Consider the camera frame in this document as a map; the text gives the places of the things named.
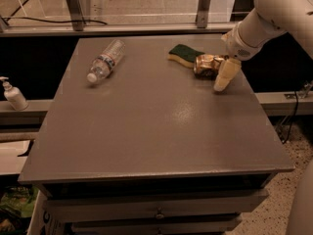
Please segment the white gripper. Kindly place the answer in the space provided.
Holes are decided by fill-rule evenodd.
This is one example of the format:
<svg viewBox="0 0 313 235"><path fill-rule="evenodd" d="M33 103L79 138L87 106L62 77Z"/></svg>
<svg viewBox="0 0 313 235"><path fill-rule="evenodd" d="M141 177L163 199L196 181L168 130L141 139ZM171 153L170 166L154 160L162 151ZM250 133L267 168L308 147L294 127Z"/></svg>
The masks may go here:
<svg viewBox="0 0 313 235"><path fill-rule="evenodd" d="M221 36L230 58L221 63L215 78L213 89L217 92L223 91L237 75L242 68L241 61L250 60L261 50L260 47L252 47L244 42L240 35L242 24L242 22L237 23L232 30Z"/></svg>

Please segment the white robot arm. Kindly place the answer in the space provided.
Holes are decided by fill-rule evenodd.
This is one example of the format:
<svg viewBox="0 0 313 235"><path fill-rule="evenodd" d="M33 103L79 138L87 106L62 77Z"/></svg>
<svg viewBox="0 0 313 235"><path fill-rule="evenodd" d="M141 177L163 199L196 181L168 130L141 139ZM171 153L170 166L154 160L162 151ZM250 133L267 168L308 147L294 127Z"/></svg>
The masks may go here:
<svg viewBox="0 0 313 235"><path fill-rule="evenodd" d="M271 39L289 33L313 58L313 0L253 0L254 8L222 36L228 59L222 62L214 90L224 90L236 76L241 62L251 59ZM302 174L286 235L313 235L313 161Z"/></svg>

